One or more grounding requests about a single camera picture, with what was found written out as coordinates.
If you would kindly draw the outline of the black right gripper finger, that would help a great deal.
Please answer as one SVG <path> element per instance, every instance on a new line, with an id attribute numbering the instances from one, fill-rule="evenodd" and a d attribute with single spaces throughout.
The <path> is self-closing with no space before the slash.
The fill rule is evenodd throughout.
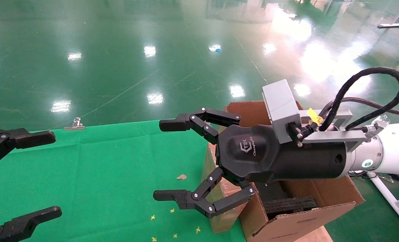
<path id="1" fill-rule="evenodd" d="M 193 192 L 188 190 L 157 190 L 153 192 L 153 198 L 156 201 L 174 201 L 180 210 L 195 209 L 206 218 L 213 218 L 248 202 L 255 194 L 255 188 L 247 181 L 243 181 L 240 191 L 216 202 L 209 202 L 206 199 L 207 195 L 219 184 L 223 175 L 223 170 L 217 167 Z"/>
<path id="2" fill-rule="evenodd" d="M 217 109 L 201 108 L 195 112 L 179 114 L 175 119 L 159 121 L 162 132 L 194 130 L 210 144 L 218 144 L 219 132 L 211 127 L 216 124 L 223 127 L 239 125 L 241 116 Z"/>

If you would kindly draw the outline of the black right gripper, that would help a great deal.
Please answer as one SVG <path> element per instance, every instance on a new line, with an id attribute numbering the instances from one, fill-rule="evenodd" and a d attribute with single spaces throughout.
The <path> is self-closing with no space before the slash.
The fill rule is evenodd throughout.
<path id="1" fill-rule="evenodd" d="M 223 177 L 234 185 L 275 180 L 329 179 L 345 167 L 343 142 L 280 144 L 271 125 L 232 125 L 218 135 L 217 161 Z"/>

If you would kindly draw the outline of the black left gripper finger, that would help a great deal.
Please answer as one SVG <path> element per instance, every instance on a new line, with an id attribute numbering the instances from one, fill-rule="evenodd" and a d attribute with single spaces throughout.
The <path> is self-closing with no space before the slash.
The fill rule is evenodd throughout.
<path id="1" fill-rule="evenodd" d="M 52 131 L 29 133 L 26 129 L 0 129 L 0 160 L 14 149 L 27 149 L 53 144 L 56 141 Z"/>
<path id="2" fill-rule="evenodd" d="M 60 216 L 62 216 L 61 208 L 52 206 L 13 218 L 0 225 L 0 242 L 20 242 L 28 239 L 39 224 L 59 218 Z"/>

